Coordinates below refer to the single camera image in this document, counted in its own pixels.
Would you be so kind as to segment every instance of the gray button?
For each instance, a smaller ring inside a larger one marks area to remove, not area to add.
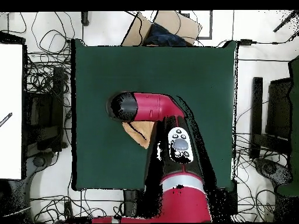
[[[175,156],[180,156],[180,152],[178,150],[175,152]]]
[[[173,148],[177,151],[186,151],[188,149],[188,143],[184,139],[176,139],[173,143]]]

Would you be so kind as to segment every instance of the metal stand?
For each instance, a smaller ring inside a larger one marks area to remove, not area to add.
[[[88,21],[88,11],[81,12],[81,23],[83,26],[87,27],[89,25]]]
[[[299,10],[293,10],[288,17],[286,17],[273,31],[276,33],[285,24],[287,24],[292,18],[294,18],[299,13]]]

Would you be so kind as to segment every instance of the white stripe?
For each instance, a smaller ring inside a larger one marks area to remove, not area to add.
[[[112,221],[111,221],[111,223],[119,223],[119,220],[113,218]]]
[[[195,188],[205,193],[203,190],[203,183],[198,178],[182,174],[175,175],[164,180],[162,182],[163,193],[170,189],[176,188],[178,185]]]

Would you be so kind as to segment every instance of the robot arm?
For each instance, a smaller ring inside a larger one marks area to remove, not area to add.
[[[106,105],[117,121],[155,121],[138,205],[144,218],[97,218],[93,223],[210,222],[200,162],[183,110],[164,94],[123,92]]]

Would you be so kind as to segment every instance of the white screen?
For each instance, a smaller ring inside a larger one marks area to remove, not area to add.
[[[21,179],[22,45],[0,44],[0,179]]]

